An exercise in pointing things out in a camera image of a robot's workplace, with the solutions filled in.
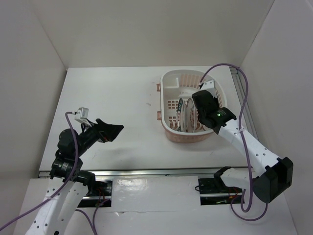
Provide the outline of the plate with orange sunburst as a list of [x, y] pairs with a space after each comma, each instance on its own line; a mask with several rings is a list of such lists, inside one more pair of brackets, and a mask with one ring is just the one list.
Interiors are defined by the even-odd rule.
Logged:
[[198, 113], [195, 108], [191, 109], [191, 117], [190, 117], [191, 127], [193, 132], [199, 131], [201, 129], [201, 124], [198, 121]]

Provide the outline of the plate with red characters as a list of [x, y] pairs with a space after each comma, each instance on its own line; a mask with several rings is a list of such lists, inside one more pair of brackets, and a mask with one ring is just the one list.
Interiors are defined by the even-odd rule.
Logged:
[[190, 122], [190, 117], [191, 117], [191, 109], [195, 108], [194, 101], [192, 98], [189, 98], [186, 103], [186, 108], [185, 108], [185, 130], [188, 133], [193, 133], [192, 127], [191, 127], [191, 122]]

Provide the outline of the plate with dark blue rim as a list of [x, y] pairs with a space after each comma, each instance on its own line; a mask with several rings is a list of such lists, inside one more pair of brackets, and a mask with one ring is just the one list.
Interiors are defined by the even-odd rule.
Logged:
[[182, 98], [179, 99], [177, 108], [178, 131], [185, 132], [185, 104]]

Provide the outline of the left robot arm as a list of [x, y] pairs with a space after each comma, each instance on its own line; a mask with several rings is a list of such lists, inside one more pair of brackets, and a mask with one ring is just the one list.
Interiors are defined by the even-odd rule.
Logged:
[[102, 193], [103, 184], [94, 173], [81, 169], [80, 157], [96, 142], [114, 141], [124, 126], [107, 124], [99, 118], [95, 122], [85, 118], [80, 123], [81, 133], [70, 127], [59, 134], [48, 188], [28, 235], [63, 235], [83, 197]]

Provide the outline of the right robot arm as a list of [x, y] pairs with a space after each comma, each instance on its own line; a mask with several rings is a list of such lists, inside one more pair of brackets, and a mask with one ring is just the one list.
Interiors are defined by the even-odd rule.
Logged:
[[201, 124], [232, 144], [241, 154], [249, 157], [252, 172], [225, 166], [214, 174], [213, 186], [219, 192], [229, 187], [250, 189], [258, 199], [270, 203], [291, 186], [293, 162], [279, 158], [245, 128], [239, 127], [236, 116], [226, 107], [219, 107], [209, 91], [192, 94]]

